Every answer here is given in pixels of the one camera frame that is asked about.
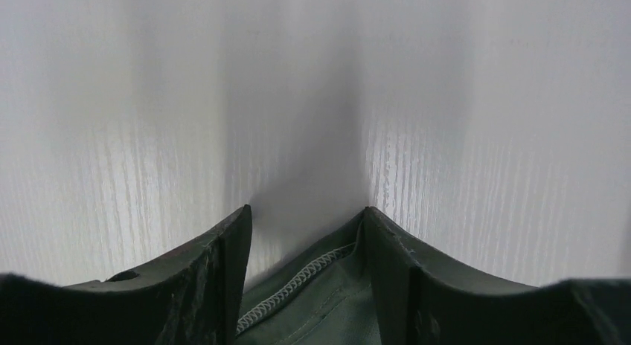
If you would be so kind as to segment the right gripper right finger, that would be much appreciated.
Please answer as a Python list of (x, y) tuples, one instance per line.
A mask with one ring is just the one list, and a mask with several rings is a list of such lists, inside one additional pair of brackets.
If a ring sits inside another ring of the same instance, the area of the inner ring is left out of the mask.
[(533, 287), (485, 273), (362, 214), (384, 344), (628, 344), (629, 279)]

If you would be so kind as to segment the grey t-shirt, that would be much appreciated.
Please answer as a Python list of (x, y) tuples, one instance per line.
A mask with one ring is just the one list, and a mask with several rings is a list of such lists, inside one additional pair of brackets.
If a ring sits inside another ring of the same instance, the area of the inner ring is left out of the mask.
[(380, 344), (363, 221), (359, 213), (249, 289), (236, 344)]

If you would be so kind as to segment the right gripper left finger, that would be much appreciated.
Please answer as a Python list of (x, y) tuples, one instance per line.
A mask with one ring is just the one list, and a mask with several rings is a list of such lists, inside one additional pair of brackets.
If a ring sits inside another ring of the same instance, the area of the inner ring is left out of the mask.
[(233, 344), (252, 211), (104, 281), (54, 286), (1, 276), (3, 344)]

